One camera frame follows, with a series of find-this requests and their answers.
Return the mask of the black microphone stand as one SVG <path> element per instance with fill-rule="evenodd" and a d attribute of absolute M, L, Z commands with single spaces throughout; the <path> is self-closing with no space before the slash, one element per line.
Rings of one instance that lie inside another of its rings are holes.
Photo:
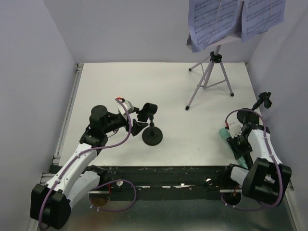
<path fill-rule="evenodd" d="M 272 105 L 272 102 L 270 100 L 271 92 L 262 92 L 259 94 L 259 99 L 257 102 L 252 106 L 251 110 L 255 111 L 258 109 L 262 104 L 264 104 L 264 107 L 266 109 L 269 109 Z M 259 116 L 257 116 L 253 112 L 249 111 L 238 111 L 237 112 L 237 119 L 239 120 L 240 123 L 247 124 L 248 122 L 259 124 Z"/>
<path fill-rule="evenodd" d="M 149 146 L 158 145 L 163 139 L 161 129 L 154 125 L 154 114 L 157 112 L 158 106 L 153 103 L 146 103 L 138 112 L 137 118 L 141 122 L 147 122 L 150 119 L 149 127 L 142 133 L 142 140 Z"/>

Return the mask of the green toy microphone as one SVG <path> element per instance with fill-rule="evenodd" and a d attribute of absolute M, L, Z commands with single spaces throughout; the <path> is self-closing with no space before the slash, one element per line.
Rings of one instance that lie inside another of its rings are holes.
<path fill-rule="evenodd" d="M 246 164 L 246 161 L 244 159 L 244 157 L 241 155 L 237 144 L 236 144 L 236 139 L 232 138 L 229 131 L 226 128 L 221 128 L 219 130 L 219 134 L 221 136 L 221 138 L 228 144 L 228 146 L 230 147 L 231 151 L 233 152 L 234 158 L 237 161 L 237 163 L 243 167 L 248 169 L 248 166 Z"/>

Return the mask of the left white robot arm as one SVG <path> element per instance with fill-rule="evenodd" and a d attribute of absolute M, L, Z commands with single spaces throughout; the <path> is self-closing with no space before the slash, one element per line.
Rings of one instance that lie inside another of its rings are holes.
<path fill-rule="evenodd" d="M 148 126 L 150 103 L 139 109 L 123 98 L 116 101 L 118 114 L 108 112 L 103 105 L 92 108 L 90 123 L 73 155 L 47 183 L 37 184 L 32 189 L 30 216 L 38 221 L 40 230 L 60 229 L 67 222 L 73 206 L 69 198 L 71 190 L 88 164 L 102 149 L 109 148 L 106 144 L 109 132 L 124 127 L 128 136 L 136 136 Z"/>

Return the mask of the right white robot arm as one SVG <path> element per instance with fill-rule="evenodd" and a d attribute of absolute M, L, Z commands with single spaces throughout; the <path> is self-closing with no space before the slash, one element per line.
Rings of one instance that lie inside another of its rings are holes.
<path fill-rule="evenodd" d="M 277 157 L 270 132 L 258 123 L 230 123 L 219 131 L 234 154 L 237 164 L 229 164 L 221 177 L 228 189 L 239 185 L 245 197 L 268 205 L 279 205 L 292 170 Z"/>

